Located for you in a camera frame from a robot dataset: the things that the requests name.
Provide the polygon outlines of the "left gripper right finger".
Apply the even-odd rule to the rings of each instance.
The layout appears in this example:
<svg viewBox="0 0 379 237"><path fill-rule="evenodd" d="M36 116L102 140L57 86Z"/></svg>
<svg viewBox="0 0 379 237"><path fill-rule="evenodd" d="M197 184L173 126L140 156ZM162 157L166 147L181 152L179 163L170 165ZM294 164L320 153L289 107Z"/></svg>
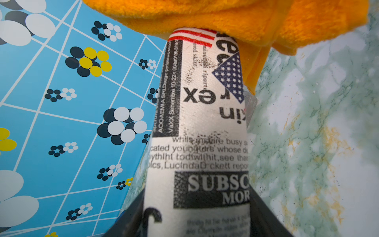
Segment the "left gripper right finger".
<svg viewBox="0 0 379 237"><path fill-rule="evenodd" d="M261 197L249 186L250 193L250 236L293 237L271 212Z"/></svg>

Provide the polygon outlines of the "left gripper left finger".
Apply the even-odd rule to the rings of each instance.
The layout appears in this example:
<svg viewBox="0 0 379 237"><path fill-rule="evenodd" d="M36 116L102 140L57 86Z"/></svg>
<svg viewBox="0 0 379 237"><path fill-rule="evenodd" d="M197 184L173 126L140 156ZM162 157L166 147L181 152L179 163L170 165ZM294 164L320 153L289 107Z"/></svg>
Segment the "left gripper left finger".
<svg viewBox="0 0 379 237"><path fill-rule="evenodd" d="M115 224L103 237L141 237L145 189L117 218Z"/></svg>

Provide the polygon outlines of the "newspaper print eyeglass case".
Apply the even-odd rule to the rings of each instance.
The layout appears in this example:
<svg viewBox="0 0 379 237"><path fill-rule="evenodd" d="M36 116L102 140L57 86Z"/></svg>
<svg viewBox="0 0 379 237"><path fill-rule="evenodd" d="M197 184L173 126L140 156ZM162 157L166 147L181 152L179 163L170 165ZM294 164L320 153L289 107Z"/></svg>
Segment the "newspaper print eyeglass case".
<svg viewBox="0 0 379 237"><path fill-rule="evenodd" d="M214 30L169 37L144 194L144 237L248 237L244 85L236 41Z"/></svg>

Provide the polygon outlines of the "orange microfiber cloth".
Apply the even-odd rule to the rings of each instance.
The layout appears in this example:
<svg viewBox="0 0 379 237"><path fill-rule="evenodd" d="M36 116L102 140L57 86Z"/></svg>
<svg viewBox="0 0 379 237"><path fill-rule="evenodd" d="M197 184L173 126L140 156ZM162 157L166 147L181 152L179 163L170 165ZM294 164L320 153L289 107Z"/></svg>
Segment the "orange microfiber cloth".
<svg viewBox="0 0 379 237"><path fill-rule="evenodd" d="M168 39L180 28L209 29L237 41L243 83L255 93L274 48L295 55L309 44L334 39L368 21L369 1L86 1L124 26Z"/></svg>

